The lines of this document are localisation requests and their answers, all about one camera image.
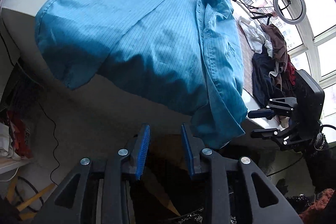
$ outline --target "floor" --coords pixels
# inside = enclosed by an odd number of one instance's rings
[[[52,174],[56,183],[61,182],[80,159],[84,157],[106,158],[109,154],[116,153],[140,128],[140,125],[139,128],[132,128],[119,124],[109,117],[75,104],[55,91],[47,92],[41,104],[46,114],[56,123],[55,136],[59,145],[55,150],[55,156],[60,162],[60,167]],[[42,190],[51,183],[50,172],[58,165],[53,157],[53,149],[57,142],[53,137],[53,123],[46,118],[37,105],[33,111],[36,112],[33,116],[37,118],[36,128],[31,136],[34,161],[21,167],[20,175],[29,180],[38,190]],[[294,162],[297,157],[296,154],[290,152],[286,154],[277,152],[274,159],[266,155],[266,161],[274,160],[275,164],[272,164],[272,168],[276,171]],[[280,174],[274,176],[272,182],[276,183],[280,178],[285,177],[289,186],[287,196],[314,193],[304,160]],[[2,196],[6,193],[8,184],[0,183]],[[24,199],[34,195],[24,182],[18,182],[18,189],[22,191]],[[41,204],[36,201],[31,207],[38,210]]]

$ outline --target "silver bolt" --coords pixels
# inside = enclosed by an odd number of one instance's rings
[[[212,154],[212,150],[210,148],[204,148],[204,149],[202,149],[202,153],[204,155],[211,155]]]
[[[81,165],[88,165],[89,163],[90,163],[90,159],[88,158],[81,159]]]
[[[240,159],[240,161],[243,163],[243,164],[249,164],[251,162],[250,158],[248,157],[242,157]]]
[[[118,151],[118,154],[119,154],[120,156],[126,156],[126,155],[128,154],[128,150],[127,150],[127,149],[120,149],[120,150]]]

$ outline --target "window frame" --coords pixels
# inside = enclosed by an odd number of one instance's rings
[[[241,5],[249,14],[251,14],[244,5]],[[291,5],[287,8],[289,14],[292,18],[297,18],[301,12],[301,4],[299,0],[292,0]],[[296,25],[299,35],[301,37],[302,43],[298,47],[295,47],[288,51],[290,57],[296,57],[304,52],[307,54],[307,59],[310,67],[310,73],[313,79],[325,89],[333,84],[336,84],[336,70],[322,76],[320,71],[320,57],[318,52],[318,46],[329,41],[330,39],[336,37],[336,25],[324,31],[323,33],[314,37],[313,31],[311,29],[309,20],[307,17]]]

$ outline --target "blue gripper pad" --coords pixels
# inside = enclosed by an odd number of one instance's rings
[[[136,167],[134,174],[136,180],[139,180],[143,173],[150,139],[151,129],[148,124],[143,124],[131,154],[134,160],[134,165]]]
[[[205,147],[204,143],[200,138],[192,136],[189,125],[186,123],[181,126],[181,137],[189,175],[195,178],[202,173],[200,151]]]

